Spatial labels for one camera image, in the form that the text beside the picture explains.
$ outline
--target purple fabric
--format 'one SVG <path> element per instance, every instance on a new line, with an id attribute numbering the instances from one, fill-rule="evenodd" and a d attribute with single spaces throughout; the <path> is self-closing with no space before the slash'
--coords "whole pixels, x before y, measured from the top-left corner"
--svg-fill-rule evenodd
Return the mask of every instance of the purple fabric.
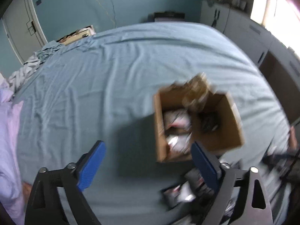
<path id="1" fill-rule="evenodd" d="M 24 224 L 24 200 L 17 162 L 17 136 L 23 102 L 13 105 L 13 92 L 0 85 L 0 201 L 17 225 Z"/>

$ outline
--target blue gripper pad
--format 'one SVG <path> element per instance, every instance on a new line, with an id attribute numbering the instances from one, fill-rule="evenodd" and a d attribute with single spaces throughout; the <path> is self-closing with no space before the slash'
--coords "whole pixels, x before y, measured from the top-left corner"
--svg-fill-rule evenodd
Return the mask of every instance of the blue gripper pad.
<path id="1" fill-rule="evenodd" d="M 89 160 L 85 163 L 84 167 L 79 171 L 77 187 L 82 192 L 88 188 L 105 156 L 106 147 L 103 141 L 100 142 L 98 147 L 94 150 Z"/>
<path id="2" fill-rule="evenodd" d="M 207 159 L 206 155 L 203 153 L 201 148 L 193 143 L 191 147 L 192 159 L 195 166 L 199 169 L 205 184 L 214 190 L 215 193 L 219 191 L 219 181 L 218 176 L 211 165 L 210 161 Z"/>

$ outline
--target bed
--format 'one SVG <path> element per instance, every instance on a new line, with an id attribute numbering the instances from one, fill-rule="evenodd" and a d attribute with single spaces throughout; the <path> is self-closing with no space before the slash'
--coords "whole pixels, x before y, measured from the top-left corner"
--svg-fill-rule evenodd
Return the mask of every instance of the bed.
<path id="1" fill-rule="evenodd" d="M 167 212 L 160 190 L 193 164 L 156 163 L 152 96 L 199 72 L 216 90 L 230 91 L 241 116 L 245 144 L 222 159 L 259 168 L 277 222 L 290 189 L 260 161 L 266 150 L 287 148 L 286 116 L 251 60 L 223 34 L 194 23 L 117 28 L 49 57 L 14 99 L 24 101 L 17 149 L 22 180 L 33 183 L 41 167 L 63 168 L 103 140 L 105 159 L 84 191 L 100 222 L 163 225 L 181 218 L 187 207 Z M 60 195 L 73 221 L 62 190 Z"/>

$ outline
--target wire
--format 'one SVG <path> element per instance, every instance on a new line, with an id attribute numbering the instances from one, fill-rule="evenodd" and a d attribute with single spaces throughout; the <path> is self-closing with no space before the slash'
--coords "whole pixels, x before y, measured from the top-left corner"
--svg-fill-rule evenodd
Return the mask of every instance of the wire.
<path id="1" fill-rule="evenodd" d="M 117 27 L 117 21 L 116 21 L 116 11 L 115 11 L 115 5 L 113 4 L 113 0 L 110 0 L 112 3 L 112 11 L 113 11 L 113 16 L 114 16 L 114 21 L 115 21 L 115 28 Z"/>
<path id="2" fill-rule="evenodd" d="M 110 18 L 110 20 L 112 21 L 113 26 L 114 26 L 114 28 L 115 28 L 115 27 L 116 27 L 115 21 L 110 17 L 110 15 L 109 15 L 108 12 L 105 10 L 105 8 L 101 5 L 101 3 L 100 3 L 98 0 L 96 0 L 96 1 L 99 3 L 100 7 L 102 7 L 103 10 L 106 12 L 106 15 Z"/>
<path id="3" fill-rule="evenodd" d="M 227 20 L 226 20 L 225 28 L 223 30 L 223 34 L 224 34 L 226 26 L 227 26 L 227 22 L 228 22 L 228 19 L 229 19 L 229 13 L 228 13 L 228 17 L 227 17 Z"/>

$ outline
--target cardboard box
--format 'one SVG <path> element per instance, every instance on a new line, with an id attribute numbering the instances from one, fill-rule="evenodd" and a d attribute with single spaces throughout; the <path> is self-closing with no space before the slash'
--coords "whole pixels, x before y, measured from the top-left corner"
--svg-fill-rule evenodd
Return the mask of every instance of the cardboard box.
<path id="1" fill-rule="evenodd" d="M 184 108 L 182 99 L 188 89 L 184 87 L 161 88 L 154 95 L 154 130 L 156 138 L 156 155 L 158 162 L 191 160 L 191 155 L 169 156 L 169 146 L 166 141 L 163 112 Z M 214 94 L 208 92 L 204 112 L 216 111 L 220 117 L 220 127 L 210 133 L 202 133 L 198 113 L 191 113 L 192 137 L 191 142 L 200 141 L 208 151 L 222 154 L 227 150 L 241 147 L 244 143 L 242 125 L 238 110 L 227 94 Z"/>

